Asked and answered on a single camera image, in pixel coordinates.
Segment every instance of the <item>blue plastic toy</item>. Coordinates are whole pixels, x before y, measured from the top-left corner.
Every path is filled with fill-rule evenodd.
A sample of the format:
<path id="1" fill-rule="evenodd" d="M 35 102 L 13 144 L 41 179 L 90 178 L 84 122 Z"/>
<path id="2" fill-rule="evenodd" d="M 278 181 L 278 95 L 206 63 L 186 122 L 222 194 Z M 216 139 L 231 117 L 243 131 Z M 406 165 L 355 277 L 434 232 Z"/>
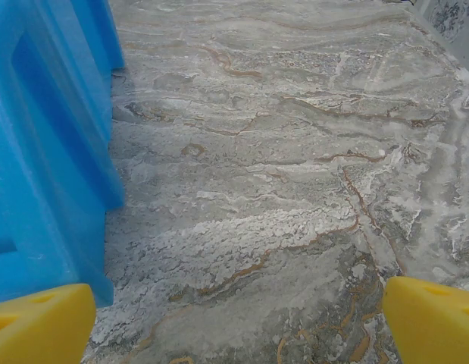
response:
<path id="1" fill-rule="evenodd" d="M 0 0 L 0 301 L 103 273 L 111 69 L 124 61 L 107 0 Z"/>

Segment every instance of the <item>marble floor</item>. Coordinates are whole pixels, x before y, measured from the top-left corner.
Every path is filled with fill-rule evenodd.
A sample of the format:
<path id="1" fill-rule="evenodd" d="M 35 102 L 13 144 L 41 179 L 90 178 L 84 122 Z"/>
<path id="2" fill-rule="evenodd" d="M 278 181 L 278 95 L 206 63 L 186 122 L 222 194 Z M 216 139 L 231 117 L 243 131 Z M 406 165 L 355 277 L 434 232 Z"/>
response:
<path id="1" fill-rule="evenodd" d="M 396 363 L 387 278 L 469 289 L 469 73 L 405 6 L 111 0 L 127 204 L 85 363 Z"/>

